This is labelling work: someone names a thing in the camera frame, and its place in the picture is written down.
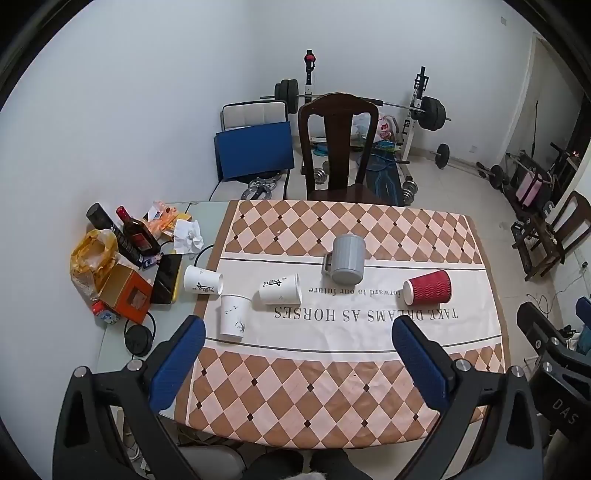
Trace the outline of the grey ribbed mug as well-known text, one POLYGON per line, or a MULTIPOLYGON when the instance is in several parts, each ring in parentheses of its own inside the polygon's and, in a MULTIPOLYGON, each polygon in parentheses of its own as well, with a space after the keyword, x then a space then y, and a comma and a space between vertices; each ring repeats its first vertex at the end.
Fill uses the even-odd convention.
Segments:
POLYGON ((339 285, 355 286, 363 280, 366 243, 355 234, 335 237, 332 251, 325 254, 322 274, 339 285))

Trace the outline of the red ripple paper cup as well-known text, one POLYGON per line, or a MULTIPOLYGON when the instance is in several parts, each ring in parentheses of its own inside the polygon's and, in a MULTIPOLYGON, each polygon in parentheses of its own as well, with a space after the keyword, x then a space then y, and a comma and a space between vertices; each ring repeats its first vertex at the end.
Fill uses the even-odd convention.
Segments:
POLYGON ((403 285, 403 298, 408 306, 447 303, 452 297, 452 282, 446 271, 408 279, 403 285))

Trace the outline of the white paper cup left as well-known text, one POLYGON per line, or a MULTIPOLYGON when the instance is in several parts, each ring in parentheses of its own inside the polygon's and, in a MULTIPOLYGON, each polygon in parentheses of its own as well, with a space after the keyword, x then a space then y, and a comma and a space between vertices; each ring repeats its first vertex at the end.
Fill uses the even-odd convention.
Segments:
POLYGON ((183 275, 183 288, 192 294, 219 296, 223 291, 223 275, 197 266, 188 266, 183 275))

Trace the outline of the white paper cup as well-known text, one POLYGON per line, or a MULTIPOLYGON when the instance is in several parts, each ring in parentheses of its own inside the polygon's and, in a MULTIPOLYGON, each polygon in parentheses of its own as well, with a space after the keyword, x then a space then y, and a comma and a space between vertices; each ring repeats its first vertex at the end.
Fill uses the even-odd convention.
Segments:
POLYGON ((188 266, 183 275, 183 288, 192 294, 219 296, 223 291, 223 275, 197 266, 188 266))
POLYGON ((300 276, 290 274, 263 281, 259 287, 259 299, 263 305, 301 305, 300 276))
POLYGON ((219 334, 224 337, 242 340, 251 310, 251 299, 238 294, 222 295, 219 334))

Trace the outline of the white paper cup front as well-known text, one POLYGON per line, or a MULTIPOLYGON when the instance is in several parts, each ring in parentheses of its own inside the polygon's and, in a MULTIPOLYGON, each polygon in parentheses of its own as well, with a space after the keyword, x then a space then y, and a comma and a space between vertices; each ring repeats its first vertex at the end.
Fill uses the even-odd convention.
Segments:
POLYGON ((242 340, 251 310, 251 299, 238 294, 222 295, 219 334, 224 337, 242 340))

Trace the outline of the white paper cup centre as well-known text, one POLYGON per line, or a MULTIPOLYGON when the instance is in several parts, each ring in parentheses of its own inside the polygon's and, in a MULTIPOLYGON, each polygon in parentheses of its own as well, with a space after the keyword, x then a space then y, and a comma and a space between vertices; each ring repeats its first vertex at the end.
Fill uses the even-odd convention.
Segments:
POLYGON ((259 287, 259 299, 263 305, 301 305, 300 276, 290 274, 263 281, 259 287))

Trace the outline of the black round disc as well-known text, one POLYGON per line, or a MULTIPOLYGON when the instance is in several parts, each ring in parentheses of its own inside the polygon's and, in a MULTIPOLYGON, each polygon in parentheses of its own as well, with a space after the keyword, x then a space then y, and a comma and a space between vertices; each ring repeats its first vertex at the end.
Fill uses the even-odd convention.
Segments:
POLYGON ((156 335, 155 318, 150 312, 146 313, 148 321, 135 323, 127 320, 124 325, 124 345, 133 357, 146 356, 153 345, 156 335))

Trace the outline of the small blue white packet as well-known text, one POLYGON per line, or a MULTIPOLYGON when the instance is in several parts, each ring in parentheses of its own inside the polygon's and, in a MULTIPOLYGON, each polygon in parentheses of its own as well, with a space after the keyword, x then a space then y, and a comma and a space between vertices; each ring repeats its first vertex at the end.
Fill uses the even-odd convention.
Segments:
POLYGON ((115 324, 120 320, 120 316, 101 300, 92 303, 91 311, 96 319, 107 325, 115 324))

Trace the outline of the orange window box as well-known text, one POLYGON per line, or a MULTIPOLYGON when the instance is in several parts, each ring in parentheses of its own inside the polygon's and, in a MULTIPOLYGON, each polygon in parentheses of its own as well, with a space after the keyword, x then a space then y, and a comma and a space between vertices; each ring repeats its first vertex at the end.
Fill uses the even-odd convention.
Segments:
POLYGON ((119 316, 142 324, 150 307, 152 285, 137 271, 115 265, 103 285, 99 299, 119 316))

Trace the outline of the yellow plastic bag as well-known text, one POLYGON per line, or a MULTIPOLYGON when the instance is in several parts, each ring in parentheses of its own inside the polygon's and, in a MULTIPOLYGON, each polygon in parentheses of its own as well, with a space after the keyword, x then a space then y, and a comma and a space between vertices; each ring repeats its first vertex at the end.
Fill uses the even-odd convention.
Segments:
POLYGON ((117 262, 115 234, 109 229, 90 230, 71 252, 70 278, 84 297, 90 301, 97 300, 117 262))

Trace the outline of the dark liquor bottle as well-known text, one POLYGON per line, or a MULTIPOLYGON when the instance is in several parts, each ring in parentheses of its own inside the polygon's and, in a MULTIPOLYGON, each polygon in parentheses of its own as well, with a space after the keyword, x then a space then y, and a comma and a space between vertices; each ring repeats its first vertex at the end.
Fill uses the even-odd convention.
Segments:
POLYGON ((153 257, 160 253, 160 245, 145 223, 132 217, 123 206, 116 209, 116 214, 123 223, 123 234, 143 257, 153 257))

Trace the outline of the small barbell on floor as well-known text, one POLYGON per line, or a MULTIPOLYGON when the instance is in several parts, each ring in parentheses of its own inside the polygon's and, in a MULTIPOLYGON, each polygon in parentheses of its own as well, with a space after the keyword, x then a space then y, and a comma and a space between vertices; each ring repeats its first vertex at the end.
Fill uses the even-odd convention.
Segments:
POLYGON ((477 164, 453 156, 446 143, 441 143, 435 151, 430 151, 429 154, 439 169, 455 168, 485 180, 489 178, 489 170, 486 167, 481 168, 477 164))

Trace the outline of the crumpled white tissue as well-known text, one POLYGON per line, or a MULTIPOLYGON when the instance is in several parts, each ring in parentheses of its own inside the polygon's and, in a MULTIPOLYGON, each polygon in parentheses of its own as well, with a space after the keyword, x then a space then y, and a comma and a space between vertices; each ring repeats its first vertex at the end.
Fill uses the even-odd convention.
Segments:
POLYGON ((196 220, 178 219, 173 233, 173 250, 177 254, 197 254, 204 248, 200 226, 196 220))

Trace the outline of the checkered brown pink tablecloth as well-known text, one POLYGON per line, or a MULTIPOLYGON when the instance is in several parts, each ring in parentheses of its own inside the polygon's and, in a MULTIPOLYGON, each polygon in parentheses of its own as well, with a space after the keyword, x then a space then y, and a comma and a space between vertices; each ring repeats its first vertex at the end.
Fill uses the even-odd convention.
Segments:
POLYGON ((453 358, 505 370, 505 320, 471 220, 458 213, 304 200, 201 204, 209 270, 224 294, 252 300, 242 340, 219 334, 221 296, 195 312, 206 340, 176 399, 179 423, 277 447, 355 448, 424 437, 436 421, 394 348, 391 329, 411 317, 453 358), (335 237, 366 243, 363 280, 322 274, 335 237), (447 303, 408 306, 408 279, 443 270, 447 303), (301 305, 263 305, 263 281, 300 276, 301 305))

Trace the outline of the orange snack wrapper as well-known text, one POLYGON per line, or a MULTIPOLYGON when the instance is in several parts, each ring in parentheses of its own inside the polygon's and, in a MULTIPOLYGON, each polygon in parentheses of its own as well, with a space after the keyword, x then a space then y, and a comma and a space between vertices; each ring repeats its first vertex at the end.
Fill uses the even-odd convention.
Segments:
POLYGON ((156 240, 161 237, 172 238, 177 220, 191 221, 192 217, 162 201, 153 202, 142 218, 142 222, 156 240))

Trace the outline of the dark exercise mat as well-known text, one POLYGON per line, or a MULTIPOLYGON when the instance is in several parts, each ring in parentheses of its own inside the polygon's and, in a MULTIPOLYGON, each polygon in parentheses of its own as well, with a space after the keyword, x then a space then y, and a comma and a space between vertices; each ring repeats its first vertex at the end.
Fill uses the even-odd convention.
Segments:
POLYGON ((404 205, 398 165, 392 155, 370 155, 366 180, 370 191, 387 205, 404 205))

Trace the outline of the barbell with black plates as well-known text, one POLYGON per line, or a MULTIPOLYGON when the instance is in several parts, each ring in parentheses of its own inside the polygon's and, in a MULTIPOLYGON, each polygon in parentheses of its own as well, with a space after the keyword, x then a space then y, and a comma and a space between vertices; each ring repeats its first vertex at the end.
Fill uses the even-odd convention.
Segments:
MULTIPOLYGON (((398 109, 408 110, 411 118, 419 122, 419 125, 429 131, 440 130, 450 118, 447 115, 443 103, 436 98, 425 95, 428 77, 421 77, 415 81, 414 97, 410 106, 394 104, 384 100, 364 97, 363 100, 369 101, 379 107, 389 106, 398 109)), ((283 79, 274 85, 273 95, 262 96, 264 100, 276 100, 287 103, 287 110, 291 114, 296 114, 300 107, 300 99, 315 99, 321 97, 321 94, 301 94, 298 90, 298 82, 295 79, 283 79)))

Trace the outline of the white red plastic bag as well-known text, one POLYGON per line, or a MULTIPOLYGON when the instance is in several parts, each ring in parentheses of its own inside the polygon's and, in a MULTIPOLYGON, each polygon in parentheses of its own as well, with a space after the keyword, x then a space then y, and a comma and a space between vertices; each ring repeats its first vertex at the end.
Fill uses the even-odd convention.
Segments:
POLYGON ((379 119, 375 141, 390 141, 397 143, 400 129, 398 122, 392 115, 384 115, 379 119))

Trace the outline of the blue folded mat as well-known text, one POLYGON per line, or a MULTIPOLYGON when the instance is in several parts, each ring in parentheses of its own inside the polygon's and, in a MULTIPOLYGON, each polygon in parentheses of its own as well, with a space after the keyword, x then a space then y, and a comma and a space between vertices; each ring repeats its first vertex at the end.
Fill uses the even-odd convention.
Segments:
POLYGON ((294 168, 289 122, 219 132, 214 137, 214 149, 221 181, 294 168))

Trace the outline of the white barbell rack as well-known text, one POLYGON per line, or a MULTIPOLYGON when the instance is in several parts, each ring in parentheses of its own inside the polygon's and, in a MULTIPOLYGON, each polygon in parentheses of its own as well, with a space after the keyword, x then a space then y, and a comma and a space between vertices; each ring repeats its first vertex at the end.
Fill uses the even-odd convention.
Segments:
MULTIPOLYGON (((312 99, 320 97, 319 94, 315 94, 312 90, 312 72, 315 70, 315 54, 312 53, 311 49, 308 49, 307 53, 304 54, 304 65, 305 65, 305 83, 304 83, 304 94, 297 97, 297 99, 304 99, 304 103, 308 104, 312 99)), ((422 99, 424 92, 429 82, 429 77, 426 75, 426 67, 422 66, 420 72, 415 77, 413 94, 411 97, 410 105, 399 105, 384 100, 378 100, 373 98, 365 97, 365 100, 377 105, 378 107, 393 107, 397 109, 403 109, 408 112, 407 117, 404 121, 402 128, 401 141, 398 145, 402 146, 402 161, 407 162, 410 154, 412 142, 415 135, 415 128, 419 125, 419 118, 424 113, 421 108, 422 99)))

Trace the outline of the dark wooden chair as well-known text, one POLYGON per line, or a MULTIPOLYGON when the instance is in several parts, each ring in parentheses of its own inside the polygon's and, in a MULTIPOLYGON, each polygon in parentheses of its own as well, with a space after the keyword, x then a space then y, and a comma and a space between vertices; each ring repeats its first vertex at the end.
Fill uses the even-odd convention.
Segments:
POLYGON ((363 183, 366 178, 370 153, 379 123, 378 106, 369 100, 349 94, 330 93, 304 104, 297 114, 298 133, 301 140, 301 157, 304 162, 305 187, 310 201, 334 201, 356 204, 387 205, 387 201, 374 194, 363 183), (356 115, 370 115, 370 126, 363 146, 356 180, 349 185, 351 162, 351 133, 356 115), (311 136, 308 120, 311 116, 322 117, 328 146, 329 183, 327 190, 315 188, 314 161, 311 153, 311 136))

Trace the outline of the white padded chair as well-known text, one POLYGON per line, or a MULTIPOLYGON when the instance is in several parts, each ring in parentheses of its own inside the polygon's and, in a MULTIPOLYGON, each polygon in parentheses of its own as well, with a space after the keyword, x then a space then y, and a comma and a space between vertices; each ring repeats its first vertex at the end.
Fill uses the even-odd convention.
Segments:
POLYGON ((226 104, 214 137, 218 183, 211 201, 287 198, 294 147, 283 100, 226 104))

